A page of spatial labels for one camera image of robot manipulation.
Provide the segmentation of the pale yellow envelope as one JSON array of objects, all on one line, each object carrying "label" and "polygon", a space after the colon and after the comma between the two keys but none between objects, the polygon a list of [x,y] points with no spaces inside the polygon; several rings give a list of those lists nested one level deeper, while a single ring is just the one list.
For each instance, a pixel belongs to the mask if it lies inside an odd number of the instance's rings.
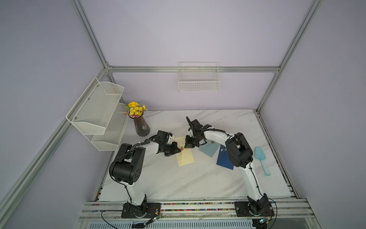
[{"label": "pale yellow envelope", "polygon": [[194,163],[193,154],[190,148],[185,147],[185,137],[175,138],[174,141],[177,143],[178,148],[181,150],[180,153],[176,154],[178,166],[184,166]]}]

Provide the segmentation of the light teal envelope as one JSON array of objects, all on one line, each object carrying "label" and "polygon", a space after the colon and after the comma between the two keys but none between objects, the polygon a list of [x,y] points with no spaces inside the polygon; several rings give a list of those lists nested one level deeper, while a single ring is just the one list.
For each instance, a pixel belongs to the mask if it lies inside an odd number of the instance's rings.
[{"label": "light teal envelope", "polygon": [[207,142],[206,144],[199,147],[199,150],[209,157],[213,157],[220,148],[220,144],[215,141]]}]

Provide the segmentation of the dark blue envelope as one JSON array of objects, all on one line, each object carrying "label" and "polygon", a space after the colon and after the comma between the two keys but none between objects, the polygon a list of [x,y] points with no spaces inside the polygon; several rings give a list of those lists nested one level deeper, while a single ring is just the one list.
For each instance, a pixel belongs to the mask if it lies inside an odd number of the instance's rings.
[{"label": "dark blue envelope", "polygon": [[221,145],[218,151],[218,158],[216,164],[226,169],[233,170],[234,165],[231,163],[226,147]]}]

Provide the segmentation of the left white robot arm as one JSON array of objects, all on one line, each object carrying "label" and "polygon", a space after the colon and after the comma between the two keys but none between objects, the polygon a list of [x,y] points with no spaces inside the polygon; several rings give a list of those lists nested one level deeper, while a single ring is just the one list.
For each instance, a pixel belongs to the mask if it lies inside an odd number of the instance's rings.
[{"label": "left white robot arm", "polygon": [[180,153],[174,135],[159,130],[156,135],[134,145],[123,143],[109,167],[109,175],[113,181],[123,185],[127,191],[128,203],[132,206],[142,206],[146,195],[139,187],[146,151],[151,149],[153,154],[163,153],[172,156]]}]

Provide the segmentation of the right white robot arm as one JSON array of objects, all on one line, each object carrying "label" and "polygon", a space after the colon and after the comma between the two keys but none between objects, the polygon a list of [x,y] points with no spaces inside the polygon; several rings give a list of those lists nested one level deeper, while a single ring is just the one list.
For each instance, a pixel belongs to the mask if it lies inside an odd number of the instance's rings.
[{"label": "right white robot arm", "polygon": [[268,196],[262,191],[254,171],[253,151],[242,133],[230,134],[211,125],[203,126],[198,120],[191,121],[185,137],[185,148],[198,148],[202,141],[214,141],[226,147],[228,158],[234,167],[239,168],[247,189],[248,213],[260,216],[265,213],[272,215],[272,205]]}]

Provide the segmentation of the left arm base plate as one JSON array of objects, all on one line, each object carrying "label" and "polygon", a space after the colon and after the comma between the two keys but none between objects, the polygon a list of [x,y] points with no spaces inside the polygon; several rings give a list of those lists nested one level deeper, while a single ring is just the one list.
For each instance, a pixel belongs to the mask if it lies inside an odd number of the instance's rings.
[{"label": "left arm base plate", "polygon": [[161,203],[143,203],[141,206],[135,206],[130,203],[123,205],[121,213],[122,219],[134,218],[153,218],[161,212]]}]

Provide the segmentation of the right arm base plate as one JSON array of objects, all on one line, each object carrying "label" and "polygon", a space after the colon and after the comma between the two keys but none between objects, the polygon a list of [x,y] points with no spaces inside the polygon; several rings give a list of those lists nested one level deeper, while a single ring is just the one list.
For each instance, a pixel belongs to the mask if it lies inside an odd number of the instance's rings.
[{"label": "right arm base plate", "polygon": [[275,213],[271,203],[257,204],[249,201],[234,202],[237,217],[274,217]]}]

